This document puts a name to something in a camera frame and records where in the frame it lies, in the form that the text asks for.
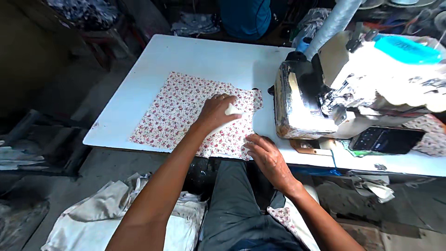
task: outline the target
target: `white cloth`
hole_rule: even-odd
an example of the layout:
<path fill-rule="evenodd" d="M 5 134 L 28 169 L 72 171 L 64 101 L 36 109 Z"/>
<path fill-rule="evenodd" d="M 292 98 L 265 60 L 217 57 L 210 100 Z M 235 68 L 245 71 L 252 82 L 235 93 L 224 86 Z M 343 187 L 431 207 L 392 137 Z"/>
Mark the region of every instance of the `white cloth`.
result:
<path fill-rule="evenodd" d="M 149 176 L 134 174 L 126 182 L 108 182 L 97 193 L 65 210 L 41 251 L 103 251 Z M 164 251 L 192 251 L 206 203 L 182 192 L 167 222 Z"/>

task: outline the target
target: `blue shirt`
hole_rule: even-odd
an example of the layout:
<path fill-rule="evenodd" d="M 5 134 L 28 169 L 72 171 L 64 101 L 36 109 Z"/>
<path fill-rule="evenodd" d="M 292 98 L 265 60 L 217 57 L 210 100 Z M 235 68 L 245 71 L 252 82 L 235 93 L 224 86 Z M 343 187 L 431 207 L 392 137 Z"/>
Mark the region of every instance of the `blue shirt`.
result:
<path fill-rule="evenodd" d="M 229 35 L 257 40 L 268 29 L 270 0 L 220 0 L 219 4 L 223 26 Z"/>

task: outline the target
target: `table top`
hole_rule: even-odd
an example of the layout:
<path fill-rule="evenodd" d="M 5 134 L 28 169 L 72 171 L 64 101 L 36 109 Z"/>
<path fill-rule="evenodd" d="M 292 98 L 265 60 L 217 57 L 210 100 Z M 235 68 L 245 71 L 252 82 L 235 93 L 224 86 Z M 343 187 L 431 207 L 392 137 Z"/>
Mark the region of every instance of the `table top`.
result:
<path fill-rule="evenodd" d="M 263 108 L 252 128 L 270 137 L 289 164 L 334 167 L 331 156 L 297 153 L 276 134 L 271 87 L 282 61 L 293 48 L 154 35 L 145 50 L 85 136 L 89 146 L 171 152 L 129 141 L 171 71 L 262 91 Z M 230 158 L 228 155 L 213 155 Z"/>
<path fill-rule="evenodd" d="M 362 158 L 353 157 L 344 149 L 333 150 L 333 154 L 338 168 L 446 177 L 446 157 L 431 157 L 416 150 L 405 155 L 366 155 Z M 375 164 L 387 169 L 378 170 Z"/>

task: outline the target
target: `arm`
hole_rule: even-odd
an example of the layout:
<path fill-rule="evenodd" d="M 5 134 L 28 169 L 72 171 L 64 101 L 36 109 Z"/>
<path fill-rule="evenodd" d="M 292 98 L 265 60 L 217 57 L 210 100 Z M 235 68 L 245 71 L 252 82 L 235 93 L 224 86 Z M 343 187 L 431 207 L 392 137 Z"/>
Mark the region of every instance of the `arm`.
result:
<path fill-rule="evenodd" d="M 245 144 L 250 150 L 248 154 L 266 178 L 293 202 L 321 250 L 364 251 L 293 177 L 282 154 L 269 138 L 251 134 L 247 140 L 251 141 Z"/>
<path fill-rule="evenodd" d="M 224 113 L 235 99 L 223 94 L 206 100 L 197 121 L 128 209 L 106 251 L 163 250 L 167 221 L 198 148 L 212 130 L 241 117 Z"/>

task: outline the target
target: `hand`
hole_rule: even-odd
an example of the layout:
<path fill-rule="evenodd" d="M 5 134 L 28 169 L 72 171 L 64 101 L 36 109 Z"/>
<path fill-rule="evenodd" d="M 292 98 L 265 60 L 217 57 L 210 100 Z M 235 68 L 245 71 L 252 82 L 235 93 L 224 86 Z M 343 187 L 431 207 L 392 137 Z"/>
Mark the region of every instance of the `hand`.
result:
<path fill-rule="evenodd" d="M 262 173 L 277 190 L 290 197 L 304 189 L 302 183 L 291 174 L 282 154 L 271 139 L 257 134 L 248 135 L 246 139 L 251 141 L 244 145 L 250 150 L 248 155 L 254 159 Z"/>
<path fill-rule="evenodd" d="M 239 114 L 226 115 L 224 113 L 229 107 L 229 103 L 233 103 L 236 99 L 236 96 L 229 96 L 226 93 L 222 95 L 215 94 L 212 98 L 206 100 L 195 123 L 209 134 L 219 126 L 241 118 L 242 115 Z"/>

